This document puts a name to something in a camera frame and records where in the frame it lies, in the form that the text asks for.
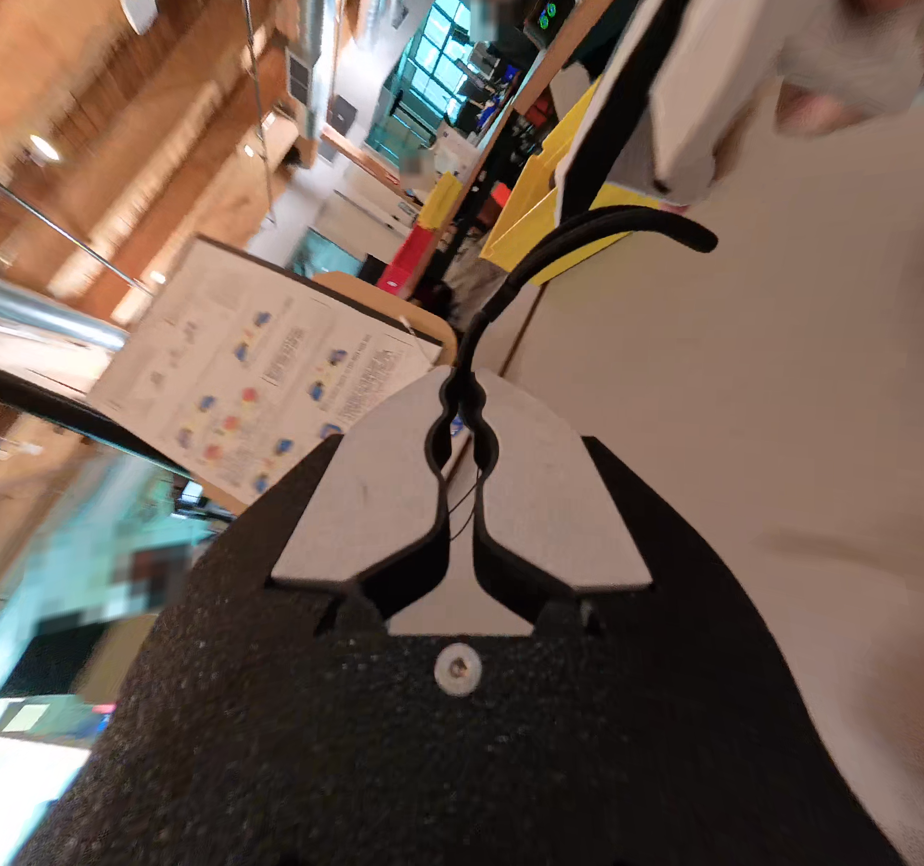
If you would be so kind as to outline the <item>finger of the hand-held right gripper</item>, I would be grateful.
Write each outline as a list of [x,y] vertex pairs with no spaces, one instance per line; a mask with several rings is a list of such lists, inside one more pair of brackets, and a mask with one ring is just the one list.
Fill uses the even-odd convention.
[[733,160],[733,130],[759,89],[778,75],[796,97],[829,103],[829,130],[865,121],[868,111],[821,83],[779,70],[823,5],[835,0],[691,0],[651,90],[653,185],[667,203],[696,204]]
[[655,201],[664,195],[650,96],[689,1],[642,0],[634,11],[556,168],[557,225],[589,211],[607,183]]

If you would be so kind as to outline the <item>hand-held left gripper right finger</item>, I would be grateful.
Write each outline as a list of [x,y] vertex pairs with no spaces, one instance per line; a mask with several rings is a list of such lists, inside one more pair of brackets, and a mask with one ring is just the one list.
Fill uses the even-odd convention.
[[479,586],[525,621],[653,584],[583,438],[546,404],[492,372],[474,375],[480,478]]

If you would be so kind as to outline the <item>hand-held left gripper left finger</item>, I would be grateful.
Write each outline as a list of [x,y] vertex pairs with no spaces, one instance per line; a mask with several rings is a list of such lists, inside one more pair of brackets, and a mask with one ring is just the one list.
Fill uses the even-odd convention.
[[448,504],[430,444],[451,372],[434,368],[348,430],[271,571],[274,585],[359,595],[395,615],[442,582]]

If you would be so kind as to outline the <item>yellow plastic bin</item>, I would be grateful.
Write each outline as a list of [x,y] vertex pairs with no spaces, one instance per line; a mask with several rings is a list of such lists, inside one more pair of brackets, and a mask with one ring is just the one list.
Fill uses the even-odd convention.
[[[484,244],[480,258],[505,272],[510,272],[526,253],[556,226],[555,210],[558,190],[554,174],[557,165],[570,150],[590,105],[597,84],[592,84],[562,121],[542,143],[541,151],[527,162],[506,204]],[[666,204],[622,187],[607,183],[591,204],[591,209],[615,204],[666,208]],[[531,283],[541,285],[590,258],[613,242],[628,236],[620,232],[611,239],[600,239],[566,255],[542,270]]]
[[463,189],[464,183],[453,172],[445,171],[427,196],[415,226],[428,232],[440,231],[450,218]]

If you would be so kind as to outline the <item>person's right hand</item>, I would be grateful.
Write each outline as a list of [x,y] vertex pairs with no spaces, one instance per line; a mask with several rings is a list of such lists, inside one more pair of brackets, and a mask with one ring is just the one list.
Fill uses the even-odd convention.
[[816,0],[778,74],[781,133],[821,136],[908,110],[922,87],[922,0]]

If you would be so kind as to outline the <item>black clock with green display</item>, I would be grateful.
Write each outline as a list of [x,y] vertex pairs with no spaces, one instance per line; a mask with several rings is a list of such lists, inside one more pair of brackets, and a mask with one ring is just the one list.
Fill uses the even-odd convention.
[[575,0],[538,0],[524,22],[524,32],[536,47],[546,49],[569,17]]

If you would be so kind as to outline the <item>instruction sheet board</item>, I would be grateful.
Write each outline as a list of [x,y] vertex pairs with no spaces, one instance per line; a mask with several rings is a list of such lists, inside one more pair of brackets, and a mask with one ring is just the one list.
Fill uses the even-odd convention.
[[351,289],[189,239],[87,403],[245,510],[327,437],[455,357],[445,321],[334,277]]

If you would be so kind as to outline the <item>red plastic bin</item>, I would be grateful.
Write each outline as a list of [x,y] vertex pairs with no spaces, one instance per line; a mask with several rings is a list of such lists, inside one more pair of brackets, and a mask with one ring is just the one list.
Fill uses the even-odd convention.
[[440,229],[414,225],[392,261],[385,266],[376,287],[389,295],[410,300],[437,249],[441,234]]

